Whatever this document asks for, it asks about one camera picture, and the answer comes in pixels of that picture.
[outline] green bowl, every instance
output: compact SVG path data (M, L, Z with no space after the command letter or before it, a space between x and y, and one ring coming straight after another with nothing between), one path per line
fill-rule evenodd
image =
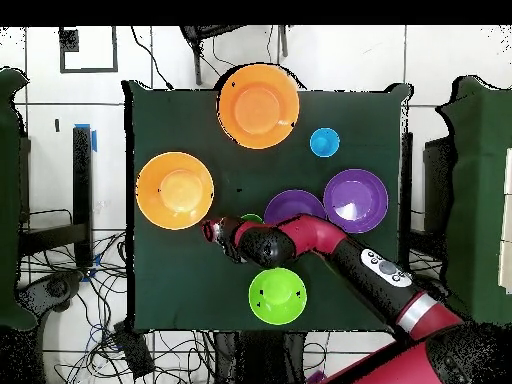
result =
M267 324L283 325L295 320L306 307L306 287L286 268L260 272L249 287L249 305Z
M256 215L255 213L247 213L244 216L241 217L244 221L252 221L257 222L258 224L263 224L263 219L259 215Z

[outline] purple bowl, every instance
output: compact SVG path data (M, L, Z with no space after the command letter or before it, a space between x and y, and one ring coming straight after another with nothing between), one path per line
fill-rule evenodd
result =
M386 216L388 193L371 172L347 169L325 187L324 207L329 220L347 233L365 233Z
M324 207L313 194L304 190L286 190L274 197L265 210L265 224L277 224L299 213L326 219Z

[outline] table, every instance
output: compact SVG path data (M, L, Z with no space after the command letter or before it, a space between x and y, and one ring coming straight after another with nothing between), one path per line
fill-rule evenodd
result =
M401 105L409 86L389 92L299 92L296 127L282 143L251 150L223 132L213 90L151 91L136 82L131 91L134 137L134 180L154 156L181 151L200 159L215 184L207 215L263 212L270 199L298 188L322 199L329 179L347 168L364 168L379 176L389 195L388 213L374 230L355 236L389 260L398 255L398 183ZM338 132L341 145L331 158L318 158L309 148L319 127ZM151 224L133 196L135 328L220 331L277 329L250 310L248 288L260 271L237 265L218 246L207 243L199 226L169 231ZM303 279L308 302L282 331L384 330L386 327L320 258L306 255L288 266Z

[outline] plate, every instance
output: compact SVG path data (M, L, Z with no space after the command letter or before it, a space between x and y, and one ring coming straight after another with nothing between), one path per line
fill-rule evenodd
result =
M286 190L275 196L265 209L265 224L277 224L298 215L307 213L325 219L322 202L315 195L304 190Z
M324 191L329 220L347 233L372 230L386 216L388 193L382 181L364 169L347 169L335 175Z
M249 287L249 305L267 324L288 324L306 307L306 287L300 277L286 268L260 272Z
M197 224L213 202L213 180L194 156L168 152L151 159L135 185L137 204L153 224L181 230Z
M224 83L217 115L225 133L238 144L250 149L275 146L297 123L297 84L277 65L244 66Z

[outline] small blue bowl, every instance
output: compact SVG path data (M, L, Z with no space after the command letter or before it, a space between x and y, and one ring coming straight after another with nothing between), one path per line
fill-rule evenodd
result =
M311 136L309 145L315 155L328 158L334 155L340 147L340 137L336 131L330 128L319 128Z

